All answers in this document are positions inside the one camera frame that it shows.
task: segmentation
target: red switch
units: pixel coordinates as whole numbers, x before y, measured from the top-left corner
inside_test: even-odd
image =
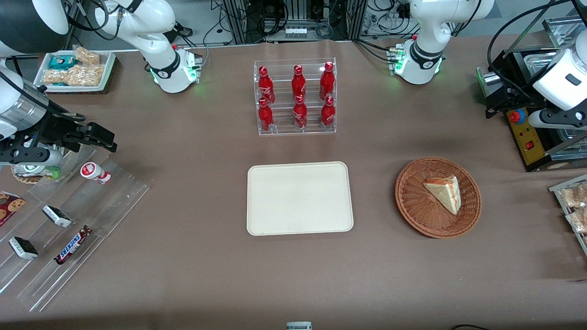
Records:
[[[509,116],[510,123],[517,124],[519,123],[520,119],[522,119],[522,115],[517,111],[512,111]]]

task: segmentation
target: chocolate bar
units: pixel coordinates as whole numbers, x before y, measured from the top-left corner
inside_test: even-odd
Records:
[[[73,239],[69,241],[63,251],[61,251],[61,253],[55,257],[57,265],[63,265],[63,263],[72,256],[77,248],[82,245],[82,243],[86,240],[86,237],[88,237],[92,231],[93,230],[91,230],[90,227],[84,225],[83,228],[77,234],[75,234]]]

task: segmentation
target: brown table surface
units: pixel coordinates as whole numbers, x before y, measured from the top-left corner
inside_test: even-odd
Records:
[[[139,53],[117,53],[108,95],[51,98],[115,132],[111,159],[151,190],[45,311],[1,296],[0,328],[585,329],[585,256],[547,190],[585,170],[524,173],[507,125],[480,103],[475,68],[488,41],[452,40],[424,86],[391,77],[351,42],[213,49],[201,83],[177,95],[153,83]],[[339,131],[259,137],[253,61],[329,56]],[[465,236],[427,238],[399,214],[395,178],[423,156],[476,179],[483,211]],[[314,161],[347,164],[354,228],[249,235],[248,169]],[[2,188],[29,187],[4,168]]]

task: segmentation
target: acrylic display shelf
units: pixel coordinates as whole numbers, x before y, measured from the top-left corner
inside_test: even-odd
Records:
[[[26,209],[0,227],[1,291],[20,292],[18,299],[30,311],[47,306],[149,189],[111,160],[86,158],[84,151],[69,154],[72,171],[63,175],[63,167],[61,181],[43,179],[36,184],[29,192],[37,200],[28,200]],[[108,183],[100,185],[79,175],[88,160],[110,172]],[[54,224],[41,210],[45,205],[59,208],[73,223],[66,228]],[[91,235],[63,265],[57,265],[53,259],[84,225],[93,230]],[[14,236],[31,241],[39,256],[34,260],[19,258],[8,244]]]
[[[293,59],[293,60],[258,60],[253,68],[253,84],[255,91],[255,113],[257,116],[257,130],[261,136],[292,135],[292,134],[333,134],[336,133],[336,118],[330,130],[324,130],[320,126],[322,106],[324,101],[320,99],[320,78],[324,72],[324,64],[327,61],[334,63],[333,73],[336,77],[336,58]],[[306,107],[308,108],[308,125],[304,129],[294,126],[294,101],[291,81],[294,77],[294,66],[299,64],[303,68],[303,76],[306,78]],[[273,111],[275,129],[265,132],[261,129],[259,120],[259,67],[266,66],[269,77],[273,80],[275,90],[275,103],[270,105]],[[337,107],[337,93],[335,80],[333,97]]]

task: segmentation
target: red bottle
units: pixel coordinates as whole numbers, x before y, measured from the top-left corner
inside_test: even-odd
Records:
[[[322,77],[320,78],[320,99],[323,100],[327,96],[332,96],[334,91],[334,72],[332,69],[334,68],[334,63],[326,62],[324,64],[324,72],[322,73]]]
[[[306,125],[308,124],[308,108],[303,101],[303,95],[295,96],[295,105],[293,106],[293,125],[299,129],[306,128]]]
[[[266,66],[259,68],[259,91],[261,97],[266,98],[271,104],[275,103],[275,91],[273,90],[273,80],[269,77]]]
[[[336,109],[334,108],[334,97],[327,96],[325,104],[322,107],[320,126],[325,130],[330,130],[334,126]]]
[[[259,100],[259,120],[261,121],[261,129],[265,132],[271,132],[275,129],[273,112],[268,103],[267,99]]]
[[[303,77],[302,66],[299,64],[293,67],[292,92],[294,98],[296,95],[306,97],[306,78]]]

